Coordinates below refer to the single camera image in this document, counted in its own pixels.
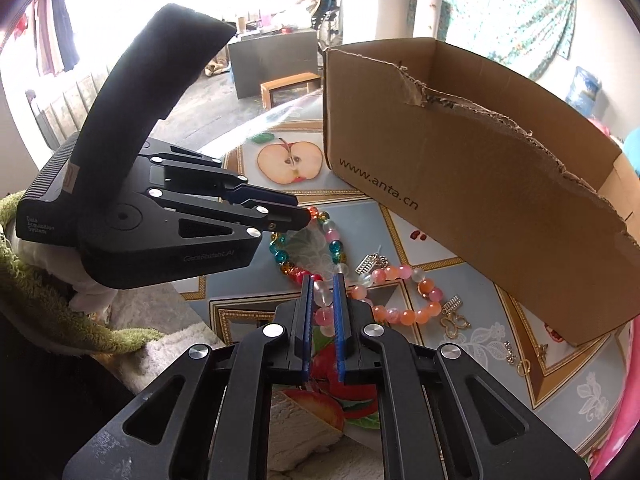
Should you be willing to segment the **white gloved left hand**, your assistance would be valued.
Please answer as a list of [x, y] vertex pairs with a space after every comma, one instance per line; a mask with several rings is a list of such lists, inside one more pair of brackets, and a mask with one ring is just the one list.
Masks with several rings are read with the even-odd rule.
[[105, 287], [90, 278], [75, 248], [39, 244], [22, 240], [15, 232], [15, 222], [6, 231], [12, 250], [24, 263], [46, 271], [63, 283], [72, 286], [75, 295], [68, 302], [70, 310], [91, 314], [106, 309], [118, 290]]

